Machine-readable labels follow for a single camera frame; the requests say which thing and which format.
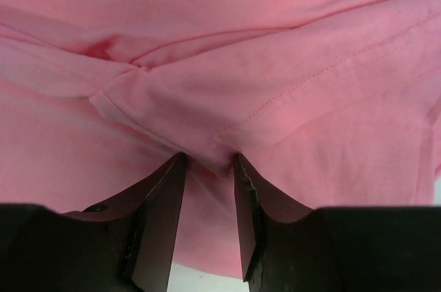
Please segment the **pink t-shirt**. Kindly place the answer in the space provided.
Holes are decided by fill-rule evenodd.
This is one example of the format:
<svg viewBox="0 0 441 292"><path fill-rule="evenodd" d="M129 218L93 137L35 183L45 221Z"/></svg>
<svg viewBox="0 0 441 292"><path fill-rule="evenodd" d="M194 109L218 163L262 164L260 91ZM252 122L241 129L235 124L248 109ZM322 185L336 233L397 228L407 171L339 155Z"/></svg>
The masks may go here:
<svg viewBox="0 0 441 292"><path fill-rule="evenodd" d="M440 0L1 0L1 201L189 156L174 259L241 274L232 158L309 207L429 205Z"/></svg>

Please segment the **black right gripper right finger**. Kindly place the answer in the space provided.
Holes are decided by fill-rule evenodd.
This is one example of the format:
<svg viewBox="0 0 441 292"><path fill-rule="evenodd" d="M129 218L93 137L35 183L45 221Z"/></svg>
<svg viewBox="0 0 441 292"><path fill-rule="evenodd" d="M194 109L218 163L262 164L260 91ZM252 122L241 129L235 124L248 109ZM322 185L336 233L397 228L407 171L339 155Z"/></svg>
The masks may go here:
<svg viewBox="0 0 441 292"><path fill-rule="evenodd" d="M321 211L234 157L234 197L243 280L250 291L339 291L334 242Z"/></svg>

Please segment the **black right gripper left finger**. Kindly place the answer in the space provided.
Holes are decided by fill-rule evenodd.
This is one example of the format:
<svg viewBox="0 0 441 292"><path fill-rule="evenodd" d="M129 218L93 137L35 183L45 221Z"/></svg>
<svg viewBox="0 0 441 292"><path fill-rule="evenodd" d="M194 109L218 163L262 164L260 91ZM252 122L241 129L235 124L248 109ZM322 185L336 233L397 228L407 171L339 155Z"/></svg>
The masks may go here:
<svg viewBox="0 0 441 292"><path fill-rule="evenodd" d="M76 220L129 221L121 277L141 291L166 291L185 188L187 156L173 155L123 191L65 215Z"/></svg>

